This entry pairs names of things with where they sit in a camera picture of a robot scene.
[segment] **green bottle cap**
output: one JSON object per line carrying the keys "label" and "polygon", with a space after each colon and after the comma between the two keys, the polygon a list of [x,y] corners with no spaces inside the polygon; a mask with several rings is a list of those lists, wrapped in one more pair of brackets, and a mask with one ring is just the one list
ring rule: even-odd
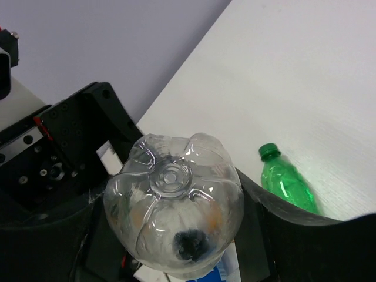
{"label": "green bottle cap", "polygon": [[259,148],[258,153],[260,154],[261,160],[272,153],[278,153],[279,155],[281,154],[281,152],[278,150],[277,145],[274,143],[267,143],[265,145],[262,145]]}

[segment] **gray wall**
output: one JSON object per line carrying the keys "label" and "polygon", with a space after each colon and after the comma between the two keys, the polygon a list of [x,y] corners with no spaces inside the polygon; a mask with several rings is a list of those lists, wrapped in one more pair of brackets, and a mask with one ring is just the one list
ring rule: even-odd
{"label": "gray wall", "polygon": [[110,82],[137,122],[230,0],[0,0],[13,75],[45,103]]}

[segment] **white table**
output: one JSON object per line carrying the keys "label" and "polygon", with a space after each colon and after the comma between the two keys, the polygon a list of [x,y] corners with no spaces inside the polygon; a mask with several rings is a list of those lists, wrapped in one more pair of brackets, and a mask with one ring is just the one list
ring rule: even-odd
{"label": "white table", "polygon": [[376,211],[376,2],[233,0],[138,123],[220,139],[260,184],[275,142],[324,213]]}

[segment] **transparent plastic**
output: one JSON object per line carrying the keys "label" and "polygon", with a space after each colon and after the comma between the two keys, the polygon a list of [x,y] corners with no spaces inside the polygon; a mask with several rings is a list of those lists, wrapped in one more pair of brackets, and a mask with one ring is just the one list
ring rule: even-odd
{"label": "transparent plastic", "polygon": [[111,228],[134,258],[182,280],[213,269],[244,213],[231,158],[204,133],[141,138],[109,180],[104,204]]}

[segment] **green bottle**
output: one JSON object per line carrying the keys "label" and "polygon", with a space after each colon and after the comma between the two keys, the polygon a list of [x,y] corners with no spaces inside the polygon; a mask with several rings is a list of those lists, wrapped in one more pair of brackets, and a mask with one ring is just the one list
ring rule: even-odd
{"label": "green bottle", "polygon": [[261,184],[276,196],[312,213],[320,214],[314,196],[298,170],[285,158],[274,143],[259,148],[265,163]]}

